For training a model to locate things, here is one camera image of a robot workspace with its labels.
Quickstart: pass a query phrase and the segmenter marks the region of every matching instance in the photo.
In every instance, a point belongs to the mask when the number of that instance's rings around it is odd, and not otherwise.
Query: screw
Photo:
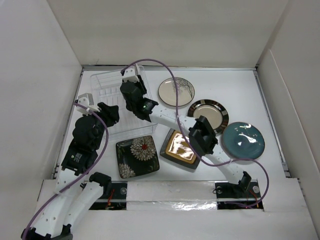
[[[218,186],[215,191],[217,194],[222,194],[222,187]]]
[[[258,186],[253,186],[252,190],[254,191],[254,193],[259,193],[260,192],[260,189]]]
[[[127,194],[127,189],[126,189],[125,187],[122,187],[122,188],[120,189],[120,193],[121,193],[122,195]]]

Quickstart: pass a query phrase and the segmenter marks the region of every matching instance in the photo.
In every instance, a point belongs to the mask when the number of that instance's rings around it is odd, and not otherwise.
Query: teal round plate
[[[261,132],[251,124],[233,122],[223,132],[222,146],[233,158],[257,159],[265,150],[265,140]]]

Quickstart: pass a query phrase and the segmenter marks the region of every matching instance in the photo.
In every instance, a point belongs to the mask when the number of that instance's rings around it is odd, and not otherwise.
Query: dish rack
[[[152,99],[145,69],[137,65],[147,94],[144,97]],[[95,103],[104,102],[108,106],[118,105],[119,122],[108,129],[109,141],[121,141],[151,135],[157,127],[156,123],[137,118],[131,111],[126,109],[126,101],[120,92],[122,84],[121,69],[115,71],[93,74],[90,77],[91,92]]]

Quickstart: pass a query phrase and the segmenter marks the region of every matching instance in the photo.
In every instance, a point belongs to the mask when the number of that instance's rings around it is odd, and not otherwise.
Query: round plate
[[[201,115],[208,119],[215,134],[222,133],[229,122],[229,115],[225,107],[213,100],[203,99],[191,105],[187,116],[199,118]]]
[[[249,123],[231,123],[223,132],[222,146],[233,158],[257,159],[265,150],[261,132]]]
[[[192,101],[195,97],[195,88],[192,84],[181,77],[176,77],[178,85],[178,106],[183,106]],[[176,86],[173,78],[164,80],[159,86],[159,97],[170,106],[176,106]]]

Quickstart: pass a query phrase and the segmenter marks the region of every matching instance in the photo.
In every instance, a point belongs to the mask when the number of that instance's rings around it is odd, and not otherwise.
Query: white wall
[[[254,67],[288,0],[48,0],[81,64]]]
[[[320,1],[291,0],[258,73],[289,170],[320,233]]]
[[[2,1],[0,183],[50,176],[80,74],[46,1]]]

